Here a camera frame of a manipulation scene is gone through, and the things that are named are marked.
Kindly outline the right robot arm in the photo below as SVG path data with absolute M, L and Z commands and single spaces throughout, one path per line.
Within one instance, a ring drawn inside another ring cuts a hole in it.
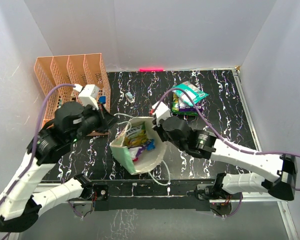
M 185 120 L 176 116 L 154 119 L 152 124 L 162 142 L 170 142 L 194 158 L 223 162 L 249 171 L 244 174 L 217 174 L 212 185 L 196 187 L 194 194 L 198 199 L 225 200 L 248 192 L 268 193 L 283 201 L 294 200 L 297 165 L 291 154 L 260 154 L 239 145 L 230 147 L 214 133 L 192 129 Z

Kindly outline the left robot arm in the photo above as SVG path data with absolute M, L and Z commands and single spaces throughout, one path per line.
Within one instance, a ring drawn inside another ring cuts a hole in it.
M 68 101 L 32 139 L 19 169 L 0 195 L 1 233 L 24 232 L 55 206 L 71 199 L 88 200 L 93 196 L 93 183 L 82 173 L 47 191 L 34 191 L 43 177 L 71 151 L 75 142 L 92 132 L 107 133 L 118 122 L 119 119 L 103 105 L 99 107 Z

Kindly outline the green Fox's candy bag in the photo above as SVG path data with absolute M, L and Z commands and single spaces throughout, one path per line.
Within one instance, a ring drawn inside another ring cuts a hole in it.
M 183 115 L 183 116 L 197 116 L 197 112 L 193 111 L 172 111 L 172 114 L 174 115 Z

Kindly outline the orange green Fox's bag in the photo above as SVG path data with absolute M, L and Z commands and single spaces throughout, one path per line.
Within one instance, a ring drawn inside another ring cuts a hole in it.
M 140 122 L 126 132 L 124 144 L 128 148 L 139 147 L 144 145 L 148 140 L 146 125 L 144 122 Z

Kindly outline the purple Fox's candy bag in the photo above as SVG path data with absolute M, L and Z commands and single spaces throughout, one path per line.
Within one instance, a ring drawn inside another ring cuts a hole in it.
M 193 105 L 189 105 L 180 99 L 178 99 L 177 102 L 178 102 L 178 111 L 179 112 L 196 112 L 196 109 Z M 197 102 L 195 105 L 200 111 L 203 110 L 203 107 L 204 107 L 203 102 Z

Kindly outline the teal white candy bag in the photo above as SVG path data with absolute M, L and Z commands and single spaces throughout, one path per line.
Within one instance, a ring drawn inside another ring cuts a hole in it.
M 189 81 L 185 81 L 177 86 L 174 87 L 172 91 L 176 94 L 176 96 L 188 106 L 193 107 L 194 104 L 199 103 L 201 100 L 206 98 L 209 94 L 205 93 L 204 91 L 200 90 L 194 84 Z

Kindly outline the green illustrated paper bag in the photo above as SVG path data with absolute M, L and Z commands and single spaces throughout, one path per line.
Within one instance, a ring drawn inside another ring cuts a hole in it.
M 162 142 L 157 132 L 153 130 L 153 118 L 135 117 L 125 113 L 116 113 L 115 116 L 127 117 L 129 120 L 121 122 L 125 127 L 110 143 L 113 158 L 131 175 L 149 174 L 158 185 L 170 185 L 171 174 L 164 161 L 167 144 Z M 167 170 L 166 183 L 159 182 L 152 174 L 161 163 Z

